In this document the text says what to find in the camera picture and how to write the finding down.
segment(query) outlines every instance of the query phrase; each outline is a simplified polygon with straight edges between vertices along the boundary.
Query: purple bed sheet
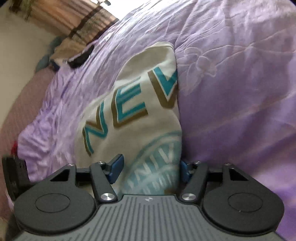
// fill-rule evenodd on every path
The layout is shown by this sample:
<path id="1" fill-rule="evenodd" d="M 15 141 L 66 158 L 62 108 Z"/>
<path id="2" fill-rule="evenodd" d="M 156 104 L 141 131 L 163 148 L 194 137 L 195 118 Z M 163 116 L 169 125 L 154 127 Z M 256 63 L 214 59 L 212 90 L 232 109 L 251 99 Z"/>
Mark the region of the purple bed sheet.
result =
<path id="1" fill-rule="evenodd" d="M 285 204 L 278 233 L 296 240 L 296 8 L 289 0 L 153 1 L 95 44 L 86 63 L 63 65 L 18 155 L 32 181 L 75 162 L 84 108 L 111 89 L 123 64 L 158 42 L 174 45 L 183 157 L 232 162 Z"/>

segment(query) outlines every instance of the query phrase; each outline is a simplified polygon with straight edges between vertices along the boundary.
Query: metal bolt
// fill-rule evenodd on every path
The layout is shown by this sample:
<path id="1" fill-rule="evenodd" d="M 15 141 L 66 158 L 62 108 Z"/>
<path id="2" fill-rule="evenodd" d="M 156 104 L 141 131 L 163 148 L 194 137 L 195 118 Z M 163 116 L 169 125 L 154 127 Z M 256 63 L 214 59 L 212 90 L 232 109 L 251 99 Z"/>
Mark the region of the metal bolt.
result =
<path id="1" fill-rule="evenodd" d="M 193 193 L 184 193 L 181 198 L 185 201 L 193 201 L 196 199 L 196 196 Z"/>
<path id="2" fill-rule="evenodd" d="M 104 201 L 111 201 L 115 198 L 115 195 L 112 193 L 104 193 L 101 195 L 101 199 L 103 199 Z"/>

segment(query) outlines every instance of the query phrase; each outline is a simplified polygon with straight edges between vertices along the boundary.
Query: striped curtain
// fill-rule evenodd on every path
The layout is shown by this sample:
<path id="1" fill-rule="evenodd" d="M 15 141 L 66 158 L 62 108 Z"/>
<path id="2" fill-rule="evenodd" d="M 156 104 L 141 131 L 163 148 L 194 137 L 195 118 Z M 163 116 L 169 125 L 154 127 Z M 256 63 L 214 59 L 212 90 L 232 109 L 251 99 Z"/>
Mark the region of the striped curtain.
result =
<path id="1" fill-rule="evenodd" d="M 13 0 L 10 10 L 25 20 L 37 20 L 62 35 L 88 44 L 118 19 L 90 0 Z"/>

